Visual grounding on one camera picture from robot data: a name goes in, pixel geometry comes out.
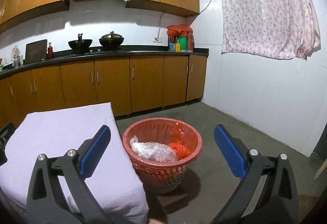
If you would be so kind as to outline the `clear bubble wrap sheet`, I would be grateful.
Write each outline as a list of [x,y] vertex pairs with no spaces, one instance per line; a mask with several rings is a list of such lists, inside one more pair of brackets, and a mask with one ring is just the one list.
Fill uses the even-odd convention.
[[133,136],[129,141],[132,151],[138,157],[155,162],[174,162],[178,161],[174,151],[165,144],[158,142],[139,142],[137,136]]

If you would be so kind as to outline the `pink floral hanging cloth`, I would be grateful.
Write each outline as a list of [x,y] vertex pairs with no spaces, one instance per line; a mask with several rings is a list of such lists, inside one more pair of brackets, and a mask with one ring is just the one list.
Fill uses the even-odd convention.
[[312,0],[222,0],[222,53],[306,59],[320,45]]

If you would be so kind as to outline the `black lidded wok right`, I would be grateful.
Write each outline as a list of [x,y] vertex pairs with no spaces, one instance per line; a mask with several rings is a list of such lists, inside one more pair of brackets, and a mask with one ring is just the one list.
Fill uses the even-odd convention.
[[109,34],[100,37],[99,42],[103,51],[117,51],[124,41],[124,37],[111,31]]

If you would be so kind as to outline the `colourful boxes on counter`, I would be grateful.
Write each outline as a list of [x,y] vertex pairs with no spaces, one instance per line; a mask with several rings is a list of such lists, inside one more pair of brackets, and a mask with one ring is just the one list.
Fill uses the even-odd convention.
[[168,36],[168,50],[170,52],[193,52],[194,45],[192,34],[186,36]]

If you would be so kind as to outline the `orange plastic bag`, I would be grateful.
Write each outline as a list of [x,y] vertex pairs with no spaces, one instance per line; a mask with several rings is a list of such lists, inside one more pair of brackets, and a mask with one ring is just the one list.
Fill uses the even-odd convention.
[[168,146],[174,151],[178,160],[185,159],[192,154],[192,151],[189,149],[189,147],[187,145],[183,145],[180,142],[172,142],[169,143]]

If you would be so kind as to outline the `white tablecloth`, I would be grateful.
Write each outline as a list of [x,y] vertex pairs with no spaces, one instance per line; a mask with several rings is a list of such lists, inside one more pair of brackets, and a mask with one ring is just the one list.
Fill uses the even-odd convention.
[[110,103],[28,114],[9,139],[1,166],[1,189],[14,212],[26,218],[30,177],[39,154],[49,158],[78,149],[107,125],[111,140],[85,183],[107,215],[146,223],[149,207],[143,184],[123,147]]

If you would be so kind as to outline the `glass jar with bag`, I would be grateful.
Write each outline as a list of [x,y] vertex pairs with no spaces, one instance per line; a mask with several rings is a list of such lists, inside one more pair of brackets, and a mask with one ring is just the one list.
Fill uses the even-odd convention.
[[14,68],[18,68],[23,65],[23,56],[21,55],[20,49],[17,45],[15,45],[12,49],[12,61]]

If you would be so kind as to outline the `red plastic trash basket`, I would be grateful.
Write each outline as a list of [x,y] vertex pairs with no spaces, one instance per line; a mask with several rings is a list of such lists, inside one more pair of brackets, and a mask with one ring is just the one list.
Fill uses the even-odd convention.
[[[141,143],[154,142],[168,145],[179,142],[191,154],[178,161],[157,162],[135,153],[130,140],[136,136]],[[123,146],[140,180],[158,194],[168,193],[180,185],[188,164],[195,161],[202,149],[202,137],[191,125],[172,118],[148,118],[131,124],[122,136]]]

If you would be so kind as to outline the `black countertop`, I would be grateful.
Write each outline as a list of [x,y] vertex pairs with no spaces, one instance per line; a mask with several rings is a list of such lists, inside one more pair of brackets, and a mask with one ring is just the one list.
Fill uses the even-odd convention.
[[128,57],[128,56],[153,56],[153,55],[178,55],[178,56],[188,56],[188,55],[197,55],[197,56],[209,56],[208,48],[194,48],[192,52],[170,52],[168,48],[165,47],[163,50],[118,50],[118,51],[109,51],[109,52],[91,52],[81,55],[68,55],[62,57],[55,57],[52,59],[46,59],[39,62],[34,62],[30,64],[24,64],[18,68],[10,68],[11,64],[6,66],[6,69],[1,72],[1,78],[11,76],[13,74],[24,72],[27,70],[47,67],[51,65],[61,65],[64,63],[71,62],[80,62],[83,60],[94,60],[94,59],[104,59],[104,58],[114,58],[114,57]]

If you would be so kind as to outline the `red bottle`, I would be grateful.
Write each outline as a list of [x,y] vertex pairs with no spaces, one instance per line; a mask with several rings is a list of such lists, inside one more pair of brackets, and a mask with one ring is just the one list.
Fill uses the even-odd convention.
[[49,44],[49,46],[48,46],[48,49],[47,49],[47,58],[52,59],[54,57],[52,43],[49,42],[48,44]]

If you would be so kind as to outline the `dark cutting board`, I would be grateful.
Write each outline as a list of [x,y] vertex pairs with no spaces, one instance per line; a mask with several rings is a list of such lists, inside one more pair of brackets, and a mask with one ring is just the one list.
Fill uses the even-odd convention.
[[26,44],[25,64],[39,62],[47,58],[46,39]]

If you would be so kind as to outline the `orange bag on countertop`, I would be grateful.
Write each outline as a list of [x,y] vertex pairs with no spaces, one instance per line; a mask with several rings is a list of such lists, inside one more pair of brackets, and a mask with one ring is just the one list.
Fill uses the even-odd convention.
[[193,29],[188,25],[167,26],[167,35],[169,36],[187,36],[188,34],[193,34]]

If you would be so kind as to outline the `dark wooden stool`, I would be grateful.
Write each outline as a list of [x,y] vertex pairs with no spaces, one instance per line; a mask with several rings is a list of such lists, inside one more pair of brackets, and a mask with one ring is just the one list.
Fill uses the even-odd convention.
[[189,194],[179,186],[165,194],[156,194],[153,211],[158,215],[172,214],[188,205]]

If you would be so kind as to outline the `black wok left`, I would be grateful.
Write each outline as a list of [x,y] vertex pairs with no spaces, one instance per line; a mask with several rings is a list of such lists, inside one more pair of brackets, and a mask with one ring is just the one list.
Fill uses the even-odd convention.
[[78,33],[78,39],[69,41],[68,44],[73,50],[73,54],[86,54],[89,53],[89,47],[92,42],[92,39],[83,39],[83,34]]

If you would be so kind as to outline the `lower wooden cabinets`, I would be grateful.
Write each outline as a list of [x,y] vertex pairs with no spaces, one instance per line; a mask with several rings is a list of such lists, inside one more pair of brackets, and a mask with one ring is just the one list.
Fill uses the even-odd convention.
[[202,98],[207,57],[132,55],[63,63],[1,78],[1,125],[29,113],[111,103],[116,117]]

